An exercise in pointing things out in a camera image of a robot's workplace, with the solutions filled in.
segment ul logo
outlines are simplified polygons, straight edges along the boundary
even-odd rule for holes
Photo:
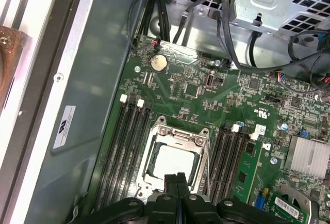
[[[66,120],[64,120],[64,121],[61,123],[60,131],[58,132],[59,134],[63,132],[63,130],[64,130],[66,124],[67,124],[67,121],[66,121]]]

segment aluminum heatsink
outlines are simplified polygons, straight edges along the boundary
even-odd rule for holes
[[[285,169],[324,179],[330,146],[315,140],[292,136]]]

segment cpu socket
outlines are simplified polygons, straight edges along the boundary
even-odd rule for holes
[[[164,191],[164,175],[184,172],[191,193],[197,193],[207,163],[209,130],[199,134],[167,125],[160,116],[151,128],[137,176],[137,197]]]

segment sticker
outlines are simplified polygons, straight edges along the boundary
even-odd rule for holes
[[[280,198],[276,197],[275,204],[294,218],[299,218],[299,211],[288,205],[285,201],[282,201]]]
[[[265,135],[266,126],[262,126],[260,124],[257,124],[256,129],[254,130],[254,133],[259,134],[259,135]]]
[[[67,105],[65,107],[60,127],[58,128],[57,136],[55,138],[53,149],[60,148],[65,145],[75,109],[76,106]]]

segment green circuit board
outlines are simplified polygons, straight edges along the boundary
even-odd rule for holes
[[[150,38],[141,37],[140,43],[146,42],[150,42]],[[150,65],[151,59],[157,54],[167,59],[168,64],[162,72],[156,72]],[[210,74],[213,75],[213,81],[206,86]],[[287,85],[296,90],[309,89],[308,83],[285,80]],[[308,195],[312,190],[319,192],[316,200],[320,203],[320,216],[324,218],[325,202],[330,193],[328,187],[316,178],[297,175],[299,179],[293,179],[284,170],[284,161],[292,135],[304,132],[308,138],[328,141],[330,106],[318,102],[313,94],[297,95],[284,89],[277,82],[275,74],[242,73],[232,69],[226,59],[167,42],[161,42],[159,50],[151,47],[129,53],[87,195],[86,213],[101,208],[98,205],[100,195],[107,194],[106,190],[100,189],[101,177],[109,161],[115,160],[109,157],[108,150],[112,137],[118,132],[115,127],[121,110],[116,103],[119,103],[122,94],[143,99],[150,107],[150,116],[144,123],[141,121],[137,129],[142,125],[145,125],[146,130],[150,129],[161,115],[166,117],[168,125],[190,132],[198,133],[208,128],[210,156],[219,129],[226,123],[243,126],[247,134],[259,134],[258,139],[250,140],[249,148],[245,148],[232,197],[254,204],[264,188],[273,190],[279,182],[286,182]],[[281,123],[288,124],[288,131],[278,129]],[[145,136],[141,134],[140,140],[144,141]],[[144,143],[139,147],[135,170],[138,169],[143,151]],[[276,158],[276,164],[271,162],[272,158]]]

